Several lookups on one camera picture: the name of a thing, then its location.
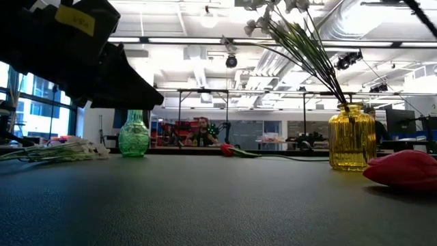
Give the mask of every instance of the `red tulip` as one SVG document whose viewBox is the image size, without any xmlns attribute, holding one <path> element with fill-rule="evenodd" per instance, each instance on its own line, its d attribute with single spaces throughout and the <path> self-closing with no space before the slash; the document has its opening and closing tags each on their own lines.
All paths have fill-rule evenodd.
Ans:
<svg viewBox="0 0 437 246">
<path fill-rule="evenodd" d="M 372 159 L 363 175 L 391 187 L 437 191 L 437 161 L 416 150 L 403 150 Z"/>
<path fill-rule="evenodd" d="M 229 148 L 233 148 L 233 146 L 227 143 L 220 145 L 221 152 L 223 153 L 224 156 L 227 157 L 231 157 L 234 155 L 234 151 L 232 151 Z"/>
</svg>

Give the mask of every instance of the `glass vase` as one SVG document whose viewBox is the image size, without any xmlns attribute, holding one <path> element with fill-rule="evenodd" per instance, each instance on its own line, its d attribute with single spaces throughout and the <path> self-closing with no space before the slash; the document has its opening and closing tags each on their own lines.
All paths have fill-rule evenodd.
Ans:
<svg viewBox="0 0 437 246">
<path fill-rule="evenodd" d="M 142 110 L 129 110 L 128 120 L 118 137 L 123 157 L 143 157 L 149 148 L 149 133 L 143 122 Z"/>
<path fill-rule="evenodd" d="M 375 121 L 361 113 L 361 103 L 341 104 L 329 120 L 329 164 L 333 169 L 364 171 L 376 158 Z"/>
</svg>

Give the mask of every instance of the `sticker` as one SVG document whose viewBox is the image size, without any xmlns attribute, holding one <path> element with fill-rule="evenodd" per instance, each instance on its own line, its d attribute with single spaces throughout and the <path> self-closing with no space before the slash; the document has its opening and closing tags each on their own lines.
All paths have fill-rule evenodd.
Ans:
<svg viewBox="0 0 437 246">
<path fill-rule="evenodd" d="M 59 23 L 79 29 L 91 37 L 94 36 L 96 19 L 80 10 L 60 5 L 56 12 L 55 20 Z"/>
</svg>

